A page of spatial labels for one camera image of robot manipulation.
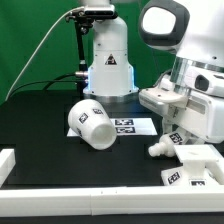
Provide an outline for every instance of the white block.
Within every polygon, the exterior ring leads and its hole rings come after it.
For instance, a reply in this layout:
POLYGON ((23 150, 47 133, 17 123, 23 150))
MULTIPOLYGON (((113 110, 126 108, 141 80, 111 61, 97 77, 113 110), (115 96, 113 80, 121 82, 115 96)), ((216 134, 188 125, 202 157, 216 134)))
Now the white block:
POLYGON ((0 153, 0 187, 15 166, 14 149, 3 149, 0 153))

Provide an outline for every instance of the cable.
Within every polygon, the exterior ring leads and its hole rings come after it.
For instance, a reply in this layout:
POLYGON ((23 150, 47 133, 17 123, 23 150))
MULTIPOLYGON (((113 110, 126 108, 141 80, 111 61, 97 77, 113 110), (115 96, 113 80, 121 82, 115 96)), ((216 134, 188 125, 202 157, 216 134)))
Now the cable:
POLYGON ((40 44, 37 46, 36 50, 33 52, 33 54, 31 55, 30 59, 28 60, 28 62, 26 63, 26 65, 24 66, 24 68, 22 69, 22 71, 20 72, 20 74, 18 75, 18 77, 16 78, 16 80, 14 81, 14 83, 12 84, 12 86, 10 87, 6 99, 5 101, 8 100, 9 96, 11 95, 11 92, 13 91, 15 85, 18 83, 19 79, 22 77, 22 75, 24 74, 24 72, 26 71, 27 67, 30 65, 31 61, 33 60, 33 58, 35 57, 35 55, 37 54, 37 52, 39 51, 39 49, 41 48, 41 46, 43 45, 43 43, 45 42, 45 40, 48 38, 49 34, 52 32, 52 30, 58 25, 58 23, 68 14, 68 13, 72 13, 74 9, 69 10, 68 12, 64 13, 54 24, 53 26, 49 29, 49 31, 46 33, 46 35, 44 36, 44 38, 42 39, 42 41, 40 42, 40 44))
POLYGON ((64 78, 68 78, 68 77, 76 77, 74 73, 70 73, 70 74, 65 74, 65 75, 61 75, 57 78, 55 78, 54 80, 52 80, 51 82, 49 82, 44 88, 43 90, 47 90, 51 85, 53 85, 55 83, 55 81, 64 79, 64 78))
POLYGON ((80 82, 82 80, 69 80, 69 81, 61 81, 61 80, 50 80, 50 81, 37 81, 37 82, 30 82, 30 83, 27 83, 27 84, 24 84, 24 85, 21 85, 17 88, 15 88, 13 91, 11 91, 10 95, 8 98, 10 98, 15 92, 17 92, 19 89, 22 89, 26 86, 31 86, 31 85, 36 85, 36 84, 43 84, 43 83, 57 83, 57 82, 80 82))

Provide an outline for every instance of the warning label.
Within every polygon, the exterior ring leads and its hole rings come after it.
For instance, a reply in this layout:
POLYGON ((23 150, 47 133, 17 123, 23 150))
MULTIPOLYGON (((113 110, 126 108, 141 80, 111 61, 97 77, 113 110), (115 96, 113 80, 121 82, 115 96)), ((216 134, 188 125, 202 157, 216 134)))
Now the warning label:
POLYGON ((117 64, 117 62, 115 61, 114 56, 112 54, 110 54, 105 65, 116 65, 116 64, 117 64))

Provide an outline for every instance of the black cable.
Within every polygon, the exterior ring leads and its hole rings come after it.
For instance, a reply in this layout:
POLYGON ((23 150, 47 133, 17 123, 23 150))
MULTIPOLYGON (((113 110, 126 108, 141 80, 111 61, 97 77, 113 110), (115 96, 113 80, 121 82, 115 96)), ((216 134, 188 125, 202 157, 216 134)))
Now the black cable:
POLYGON ((75 80, 75 81, 71 81, 71 80, 69 80, 69 81, 61 81, 61 80, 50 80, 50 81, 38 81, 38 82, 30 82, 30 83, 27 83, 27 84, 24 84, 24 85, 21 85, 21 86, 19 86, 19 87, 17 87, 17 88, 15 88, 11 93, 10 93, 10 95, 9 95, 9 98, 15 93, 15 92, 17 92, 19 89, 22 89, 22 88, 24 88, 24 87, 26 87, 26 86, 31 86, 31 85, 36 85, 36 84, 43 84, 43 83, 56 83, 56 82, 82 82, 82 80, 75 80))
POLYGON ((68 74, 65 74, 65 75, 61 75, 57 78, 55 78, 54 80, 52 80, 51 82, 49 82, 44 88, 43 90, 47 90, 51 85, 54 84, 55 81, 58 81, 58 80, 61 80, 61 79, 65 79, 65 78, 68 78, 68 77, 76 77, 74 73, 68 73, 68 74))

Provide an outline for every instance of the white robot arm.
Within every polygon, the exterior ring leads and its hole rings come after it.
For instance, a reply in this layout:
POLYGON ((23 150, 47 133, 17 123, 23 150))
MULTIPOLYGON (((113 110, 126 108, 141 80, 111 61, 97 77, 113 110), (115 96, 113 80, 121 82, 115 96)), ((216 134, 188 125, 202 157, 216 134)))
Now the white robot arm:
POLYGON ((223 0, 151 0, 142 10, 144 42, 177 56, 171 76, 139 94, 142 105, 164 118, 166 144, 150 147, 152 156, 174 155, 175 144, 224 140, 223 12, 223 0), (173 124, 179 128, 167 133, 173 124))
POLYGON ((110 103, 125 101, 137 94, 134 70, 128 62, 127 25, 117 17, 115 8, 111 5, 134 1, 136 0, 79 1, 83 6, 83 15, 94 19, 93 63, 84 72, 81 70, 77 73, 88 77, 88 86, 83 90, 85 98, 110 103))

